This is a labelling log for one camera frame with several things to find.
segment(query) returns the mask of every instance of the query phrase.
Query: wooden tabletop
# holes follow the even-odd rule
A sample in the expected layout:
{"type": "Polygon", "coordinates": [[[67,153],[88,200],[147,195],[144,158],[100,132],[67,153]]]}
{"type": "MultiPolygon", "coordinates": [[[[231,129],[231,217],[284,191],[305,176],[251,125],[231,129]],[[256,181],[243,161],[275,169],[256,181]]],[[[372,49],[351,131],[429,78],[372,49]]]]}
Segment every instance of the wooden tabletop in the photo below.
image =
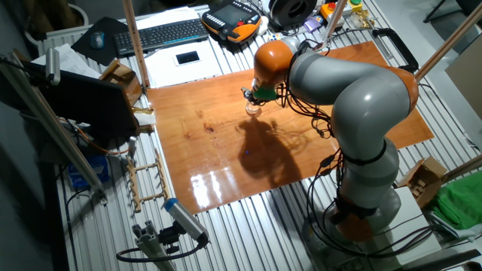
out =
{"type": "MultiPolygon", "coordinates": [[[[329,56],[386,65],[371,41],[329,56]]],[[[148,90],[175,195],[192,213],[313,176],[338,149],[335,139],[320,138],[309,117],[275,102],[251,119],[240,89],[252,79],[251,69],[148,90]]],[[[331,106],[322,109],[331,113],[331,106]]],[[[397,148],[433,138],[417,110],[387,136],[397,148]]]]}

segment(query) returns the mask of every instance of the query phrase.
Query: metal pole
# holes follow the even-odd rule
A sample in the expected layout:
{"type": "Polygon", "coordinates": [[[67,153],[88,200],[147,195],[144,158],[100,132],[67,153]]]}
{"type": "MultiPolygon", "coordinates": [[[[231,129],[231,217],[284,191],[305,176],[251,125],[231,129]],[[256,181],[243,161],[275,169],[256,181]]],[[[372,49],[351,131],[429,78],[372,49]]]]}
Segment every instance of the metal pole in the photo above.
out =
{"type": "Polygon", "coordinates": [[[449,172],[445,173],[444,175],[444,183],[453,180],[465,173],[479,168],[482,166],[482,154],[479,156],[470,159],[469,161],[463,163],[460,166],[457,166],[455,169],[450,170],[449,172]]]}
{"type": "Polygon", "coordinates": [[[131,0],[122,0],[124,5],[124,13],[126,14],[127,26],[129,27],[130,38],[133,40],[134,53],[136,54],[137,66],[141,72],[142,85],[144,87],[150,87],[148,77],[148,69],[145,66],[144,53],[142,52],[141,38],[139,37],[139,31],[137,31],[136,15],[133,10],[133,3],[131,0]]]}
{"type": "Polygon", "coordinates": [[[467,17],[465,22],[445,41],[445,43],[433,54],[433,56],[420,68],[419,72],[415,74],[415,79],[420,82],[430,70],[437,65],[442,57],[452,49],[452,47],[466,34],[466,32],[482,17],[482,2],[475,8],[475,10],[467,17]]]}
{"type": "MultiPolygon", "coordinates": [[[[22,65],[15,55],[10,54],[9,60],[17,65],[22,65]]],[[[78,171],[84,176],[87,183],[96,191],[104,194],[105,190],[102,182],[93,171],[84,155],[79,151],[75,143],[72,141],[66,130],[60,126],[60,123],[54,114],[52,108],[40,93],[37,87],[30,85],[29,79],[25,74],[10,65],[0,64],[0,72],[8,79],[10,84],[19,93],[20,97],[29,106],[30,110],[37,116],[41,124],[53,137],[55,142],[60,146],[62,151],[71,160],[78,171]]]]}
{"type": "Polygon", "coordinates": [[[335,26],[337,26],[338,20],[340,20],[343,9],[345,8],[347,2],[348,0],[339,0],[337,2],[337,7],[334,9],[333,14],[331,15],[331,21],[328,26],[326,26],[326,35],[323,39],[323,47],[326,45],[328,39],[331,37],[331,34],[333,34],[334,28],[335,26]]]}

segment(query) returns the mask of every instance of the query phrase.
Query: cardboard box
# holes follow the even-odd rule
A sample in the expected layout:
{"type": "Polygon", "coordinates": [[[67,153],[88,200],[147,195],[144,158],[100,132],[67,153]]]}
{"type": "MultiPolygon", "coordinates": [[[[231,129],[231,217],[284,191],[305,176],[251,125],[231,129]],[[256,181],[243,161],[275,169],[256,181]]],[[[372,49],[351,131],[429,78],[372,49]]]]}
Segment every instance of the cardboard box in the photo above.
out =
{"type": "Polygon", "coordinates": [[[445,169],[434,157],[422,159],[397,184],[410,188],[420,208],[427,206],[443,184],[445,169]]]}
{"type": "Polygon", "coordinates": [[[121,85],[127,94],[130,106],[133,106],[142,94],[141,84],[136,73],[120,64],[119,59],[112,60],[99,79],[121,85]]]}

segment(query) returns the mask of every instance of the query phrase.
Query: computer mouse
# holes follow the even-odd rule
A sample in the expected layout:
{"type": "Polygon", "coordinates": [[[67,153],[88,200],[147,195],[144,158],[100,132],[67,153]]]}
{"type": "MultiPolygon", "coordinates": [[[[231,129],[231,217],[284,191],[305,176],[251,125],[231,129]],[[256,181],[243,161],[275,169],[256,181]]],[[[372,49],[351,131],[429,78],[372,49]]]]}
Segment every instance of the computer mouse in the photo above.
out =
{"type": "Polygon", "coordinates": [[[104,47],[104,32],[94,32],[90,36],[90,46],[92,49],[102,49],[104,47]]]}

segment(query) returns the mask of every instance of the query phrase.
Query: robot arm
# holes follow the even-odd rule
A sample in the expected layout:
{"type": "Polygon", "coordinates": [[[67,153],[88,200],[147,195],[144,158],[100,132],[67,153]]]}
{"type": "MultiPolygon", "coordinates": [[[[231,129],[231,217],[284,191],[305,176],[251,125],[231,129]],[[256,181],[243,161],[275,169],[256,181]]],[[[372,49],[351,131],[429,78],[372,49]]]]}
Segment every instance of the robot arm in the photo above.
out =
{"type": "Polygon", "coordinates": [[[333,59],[312,50],[291,62],[295,46],[295,41],[283,39],[259,48],[253,96],[272,99],[267,93],[289,71],[292,95],[312,105],[333,105],[331,127],[344,163],[329,226],[345,241],[368,240],[400,208],[400,199],[390,189],[398,172],[398,153],[385,134],[414,109],[418,85],[401,69],[333,59]]]}

